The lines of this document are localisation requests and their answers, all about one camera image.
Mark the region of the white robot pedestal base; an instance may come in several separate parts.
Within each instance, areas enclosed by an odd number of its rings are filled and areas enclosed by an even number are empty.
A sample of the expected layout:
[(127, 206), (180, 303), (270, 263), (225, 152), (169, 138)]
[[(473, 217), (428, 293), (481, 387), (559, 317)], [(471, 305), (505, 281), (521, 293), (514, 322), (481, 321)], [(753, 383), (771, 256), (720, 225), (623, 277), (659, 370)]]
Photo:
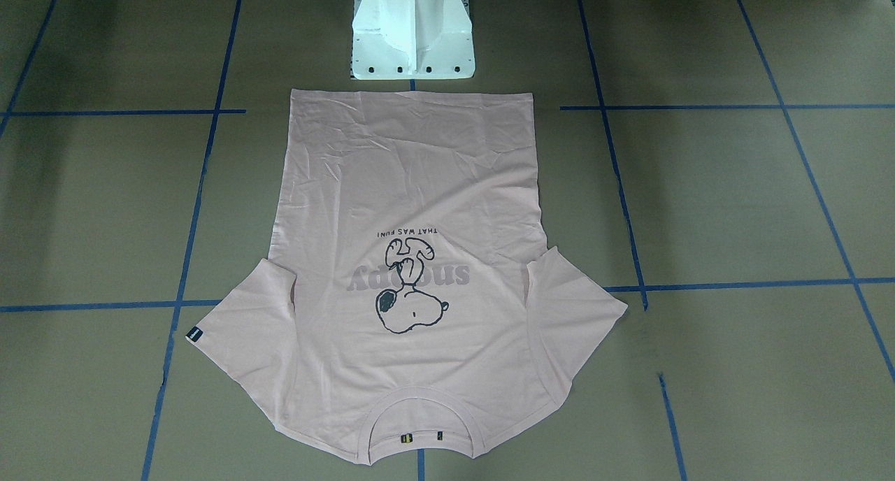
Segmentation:
[(350, 69), (358, 80), (473, 77), (468, 0), (354, 0)]

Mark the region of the pink snoopy t-shirt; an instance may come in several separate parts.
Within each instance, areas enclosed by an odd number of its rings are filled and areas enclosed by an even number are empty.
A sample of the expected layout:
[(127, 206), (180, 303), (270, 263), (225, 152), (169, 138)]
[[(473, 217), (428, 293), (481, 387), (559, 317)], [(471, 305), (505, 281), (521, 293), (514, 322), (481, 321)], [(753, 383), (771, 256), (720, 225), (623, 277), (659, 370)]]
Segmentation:
[(187, 337), (360, 465), (524, 432), (627, 309), (547, 245), (530, 94), (293, 90), (268, 250)]

